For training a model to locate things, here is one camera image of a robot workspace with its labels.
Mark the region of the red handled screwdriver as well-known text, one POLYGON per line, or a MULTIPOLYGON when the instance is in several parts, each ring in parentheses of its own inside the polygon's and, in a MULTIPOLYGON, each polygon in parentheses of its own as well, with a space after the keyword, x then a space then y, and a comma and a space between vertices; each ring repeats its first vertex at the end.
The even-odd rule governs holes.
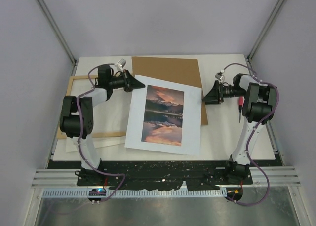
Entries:
POLYGON ((241 123, 243 100, 244 98, 242 96, 238 97, 238 100, 237 100, 238 112, 239 112, 239 123, 241 123))

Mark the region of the brown frame backing board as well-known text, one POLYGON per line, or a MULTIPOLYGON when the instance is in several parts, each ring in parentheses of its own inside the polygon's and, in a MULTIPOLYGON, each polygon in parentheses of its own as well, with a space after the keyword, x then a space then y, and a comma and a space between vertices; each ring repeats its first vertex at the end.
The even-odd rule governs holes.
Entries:
MULTIPOLYGON (((146 76, 202 89, 197 59, 140 56, 133 56, 131 59, 134 75, 146 76)), ((162 111, 169 113, 178 112, 176 108, 180 108, 180 104, 176 104, 176 101, 168 101, 167 98, 159 97, 157 94, 154 94, 154 97, 149 98, 149 100, 151 100, 151 103, 165 106, 162 108, 162 111)), ((201 125, 208 125, 205 104, 201 105, 201 125)))

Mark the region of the sunset landscape photo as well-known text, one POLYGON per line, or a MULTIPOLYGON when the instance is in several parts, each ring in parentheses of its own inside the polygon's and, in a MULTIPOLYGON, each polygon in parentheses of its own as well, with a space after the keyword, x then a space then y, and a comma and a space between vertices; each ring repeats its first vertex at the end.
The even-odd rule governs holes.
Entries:
POLYGON ((142 75, 133 90, 125 147, 179 155, 199 155, 202 89, 142 75))

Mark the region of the white mat board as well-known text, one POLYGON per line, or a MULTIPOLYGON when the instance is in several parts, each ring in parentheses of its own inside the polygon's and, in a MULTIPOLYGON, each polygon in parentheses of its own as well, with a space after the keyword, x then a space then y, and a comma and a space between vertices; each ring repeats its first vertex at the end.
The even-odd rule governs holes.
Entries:
MULTIPOLYGON (((125 143, 125 136, 122 137, 108 137, 108 138, 93 138, 95 148, 104 148, 125 143)), ((67 137, 66 138, 66 153, 76 152, 77 147, 74 141, 67 137)))

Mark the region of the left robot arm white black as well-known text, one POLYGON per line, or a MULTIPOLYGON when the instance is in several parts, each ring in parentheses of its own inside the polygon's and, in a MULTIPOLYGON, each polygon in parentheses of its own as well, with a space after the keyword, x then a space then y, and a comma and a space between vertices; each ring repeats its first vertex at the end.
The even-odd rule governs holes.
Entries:
POLYGON ((87 75, 92 88, 78 96, 68 95, 63 99, 59 127, 78 150, 81 169, 76 171, 75 175, 80 185, 99 186, 104 183, 106 177, 114 177, 122 182, 125 180, 124 173, 105 172, 91 135, 94 127, 94 107, 108 101, 116 89, 123 89, 128 93, 145 88, 129 70, 124 69, 124 64, 125 61, 122 60, 92 68, 92 71, 97 71, 95 79, 92 79, 90 74, 87 75))

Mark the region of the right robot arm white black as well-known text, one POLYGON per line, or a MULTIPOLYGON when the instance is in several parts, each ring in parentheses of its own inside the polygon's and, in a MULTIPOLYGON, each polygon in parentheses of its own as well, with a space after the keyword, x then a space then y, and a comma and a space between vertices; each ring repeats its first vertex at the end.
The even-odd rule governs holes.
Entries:
POLYGON ((242 132, 234 152, 230 155, 223 178, 230 184, 238 184, 249 175, 251 154, 260 131, 272 119, 278 101, 277 90, 254 75, 237 74, 233 85, 224 85, 223 72, 212 89, 202 99, 207 105, 220 104, 224 98, 242 97, 241 115, 244 117, 242 132))

